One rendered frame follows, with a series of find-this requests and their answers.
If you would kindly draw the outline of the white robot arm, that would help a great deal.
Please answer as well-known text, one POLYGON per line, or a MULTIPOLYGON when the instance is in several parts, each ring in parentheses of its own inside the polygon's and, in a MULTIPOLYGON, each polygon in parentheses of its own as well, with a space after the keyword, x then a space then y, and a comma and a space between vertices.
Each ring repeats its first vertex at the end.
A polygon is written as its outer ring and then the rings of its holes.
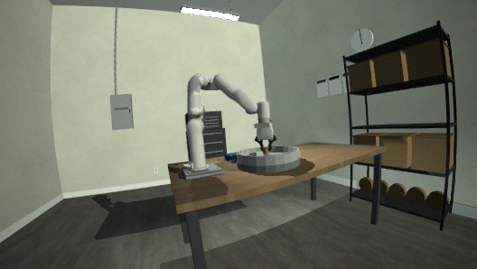
POLYGON ((267 101, 256 103, 224 75, 217 74, 214 79, 208 79, 207 76, 202 73, 195 74, 189 80, 187 88, 187 111, 188 114, 192 116, 192 120, 186 125, 191 161, 183 165, 183 167, 189 167, 191 171, 200 171, 209 168, 205 162, 202 136, 202 132, 205 129, 205 111, 201 104, 201 89, 221 90, 230 99, 242 106, 247 114, 253 115, 257 113, 258 123, 254 124, 254 128, 270 127, 270 122, 273 121, 273 119, 270 118, 269 103, 267 101), (200 122, 197 119, 202 121, 200 122))

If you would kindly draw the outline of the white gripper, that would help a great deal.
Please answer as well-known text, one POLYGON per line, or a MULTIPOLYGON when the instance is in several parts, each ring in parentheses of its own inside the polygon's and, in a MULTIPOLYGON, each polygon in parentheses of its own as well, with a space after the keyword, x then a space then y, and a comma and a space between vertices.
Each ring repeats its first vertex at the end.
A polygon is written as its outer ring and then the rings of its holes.
POLYGON ((268 151, 271 151, 271 143, 273 143, 276 140, 276 137, 273 135, 274 132, 272 128, 273 128, 272 124, 270 124, 270 127, 257 128, 257 136, 255 138, 255 141, 260 144, 260 150, 262 152, 264 148, 263 140, 268 140, 269 142, 268 151), (271 139, 273 140, 270 141, 271 139))

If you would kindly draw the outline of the blue square tray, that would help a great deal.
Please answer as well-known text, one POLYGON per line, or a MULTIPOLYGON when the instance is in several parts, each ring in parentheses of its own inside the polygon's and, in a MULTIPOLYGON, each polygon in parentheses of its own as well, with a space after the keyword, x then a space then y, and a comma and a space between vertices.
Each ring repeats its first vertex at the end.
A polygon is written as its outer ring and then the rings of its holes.
POLYGON ((225 153, 225 158, 226 158, 226 161, 229 161, 229 160, 235 160, 235 162, 237 161, 237 155, 234 155, 234 153, 225 153), (229 154, 232 154, 232 156, 230 156, 229 154))

